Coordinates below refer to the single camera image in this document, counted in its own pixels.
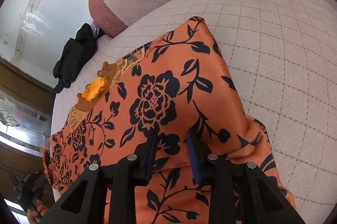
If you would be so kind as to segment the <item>person left hand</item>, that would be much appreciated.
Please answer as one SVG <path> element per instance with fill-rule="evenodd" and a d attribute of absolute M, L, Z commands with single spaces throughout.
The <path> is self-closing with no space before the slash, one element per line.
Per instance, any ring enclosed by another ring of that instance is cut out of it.
<path fill-rule="evenodd" d="M 48 212 L 49 209 L 43 204 L 41 200 L 37 200 L 37 208 L 35 210 L 28 209 L 27 210 L 27 219 L 30 224 L 38 224 L 37 218 L 39 216 L 44 217 Z"/>

